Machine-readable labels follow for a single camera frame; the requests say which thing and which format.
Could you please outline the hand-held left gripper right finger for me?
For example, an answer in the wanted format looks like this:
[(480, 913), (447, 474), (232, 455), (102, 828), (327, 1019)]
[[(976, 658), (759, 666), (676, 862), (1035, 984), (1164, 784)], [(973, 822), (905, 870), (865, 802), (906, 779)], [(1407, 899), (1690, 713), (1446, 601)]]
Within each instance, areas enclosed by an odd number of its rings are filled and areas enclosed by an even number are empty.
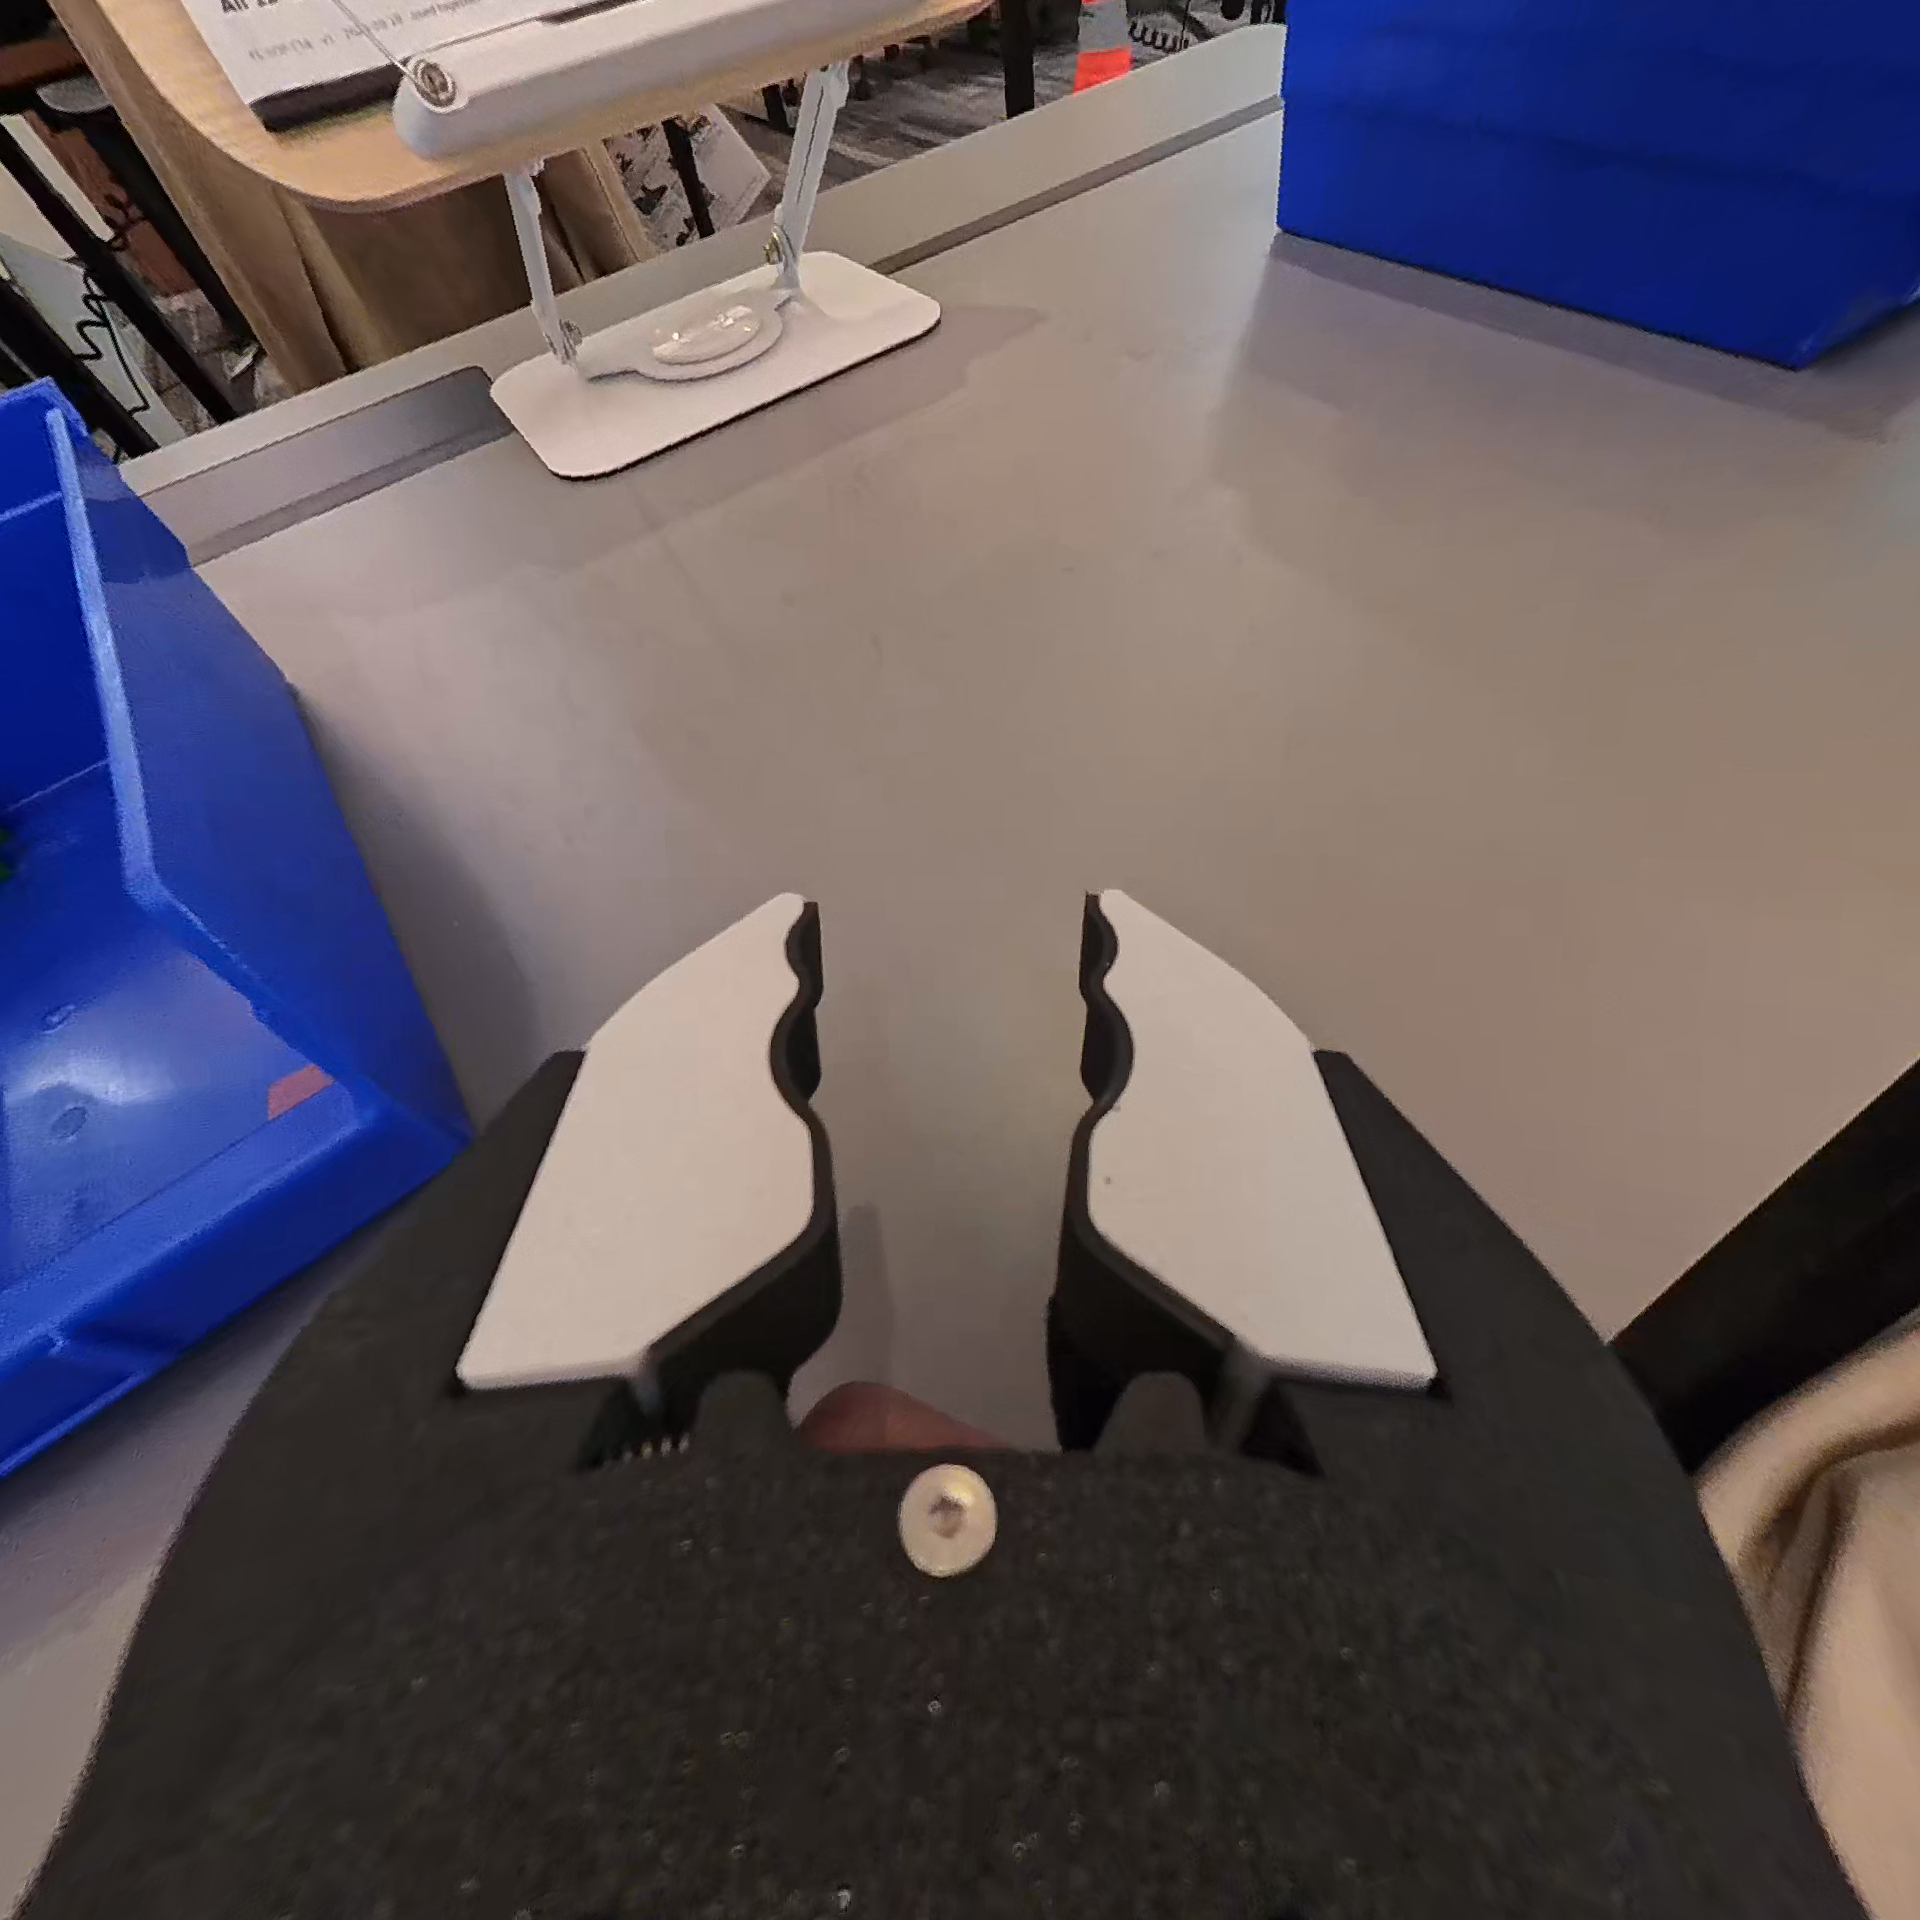
[(1437, 1378), (1322, 1058), (1229, 962), (1132, 894), (1085, 899), (1087, 1110), (1051, 1315), (1112, 1382), (1427, 1393)]

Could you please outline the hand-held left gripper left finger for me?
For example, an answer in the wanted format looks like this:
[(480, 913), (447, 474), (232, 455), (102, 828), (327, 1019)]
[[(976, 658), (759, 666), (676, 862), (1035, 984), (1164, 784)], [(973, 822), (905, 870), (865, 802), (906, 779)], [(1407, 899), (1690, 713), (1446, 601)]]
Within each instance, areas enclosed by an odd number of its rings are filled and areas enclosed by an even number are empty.
[(476, 1311), (469, 1393), (625, 1378), (789, 1391), (840, 1315), (820, 1084), (820, 917), (776, 894), (588, 1040)]

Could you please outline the blue plastic bin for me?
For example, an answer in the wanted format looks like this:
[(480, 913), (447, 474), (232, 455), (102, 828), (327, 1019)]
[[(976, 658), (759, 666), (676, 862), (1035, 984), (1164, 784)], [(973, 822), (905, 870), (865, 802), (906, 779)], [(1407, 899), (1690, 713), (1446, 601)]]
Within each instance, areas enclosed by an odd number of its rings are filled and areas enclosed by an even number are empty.
[(438, 1175), (444, 1046), (279, 666), (2, 404), (2, 1474)]
[(1281, 99), (1310, 243), (1778, 368), (1916, 308), (1916, 2), (1300, 2)]

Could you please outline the person's black pants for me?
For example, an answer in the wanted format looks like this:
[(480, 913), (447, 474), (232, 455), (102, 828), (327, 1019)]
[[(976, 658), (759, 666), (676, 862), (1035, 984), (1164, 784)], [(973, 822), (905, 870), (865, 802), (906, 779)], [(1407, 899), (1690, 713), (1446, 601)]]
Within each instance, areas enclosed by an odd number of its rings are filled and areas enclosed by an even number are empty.
[(1917, 1305), (1917, 1067), (1652, 1299), (1611, 1345), (1700, 1472)]

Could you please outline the white and wooden book stand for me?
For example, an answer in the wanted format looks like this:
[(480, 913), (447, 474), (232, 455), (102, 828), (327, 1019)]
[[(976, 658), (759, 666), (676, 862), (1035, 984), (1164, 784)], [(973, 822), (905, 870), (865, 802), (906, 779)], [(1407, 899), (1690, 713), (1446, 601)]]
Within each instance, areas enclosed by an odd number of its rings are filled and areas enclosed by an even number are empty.
[[(121, 55), (229, 167), (305, 204), (384, 213), (501, 181), (544, 351), (494, 401), (555, 476), (636, 468), (728, 421), (926, 338), (940, 306), (874, 268), (808, 252), (855, 58), (938, 35), (981, 4), (627, 2), (530, 21), (416, 60), (387, 106), (266, 130), (184, 4), (61, 15), (89, 58)], [(801, 77), (795, 151), (765, 263), (576, 334), (541, 250), (534, 175), (609, 136)]]

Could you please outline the newspaper sheet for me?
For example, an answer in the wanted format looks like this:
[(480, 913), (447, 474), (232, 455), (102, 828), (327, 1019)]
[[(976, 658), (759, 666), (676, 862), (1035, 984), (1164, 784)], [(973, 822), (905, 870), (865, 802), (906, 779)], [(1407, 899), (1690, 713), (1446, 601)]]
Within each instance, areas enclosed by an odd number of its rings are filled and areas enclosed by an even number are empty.
[[(706, 230), (733, 227), (769, 204), (772, 174), (725, 109), (706, 105), (685, 113), (681, 128)], [(667, 126), (614, 136), (608, 151), (652, 252), (671, 252), (703, 238)]]

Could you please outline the printed instruction sheet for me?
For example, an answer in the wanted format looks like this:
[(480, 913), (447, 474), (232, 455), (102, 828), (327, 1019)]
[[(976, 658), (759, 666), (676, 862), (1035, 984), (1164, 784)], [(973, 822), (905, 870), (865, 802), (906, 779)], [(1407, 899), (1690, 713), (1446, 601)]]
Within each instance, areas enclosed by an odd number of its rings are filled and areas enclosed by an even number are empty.
[(400, 74), (447, 46), (601, 2), (184, 2), (227, 82), (266, 130), (387, 106)]

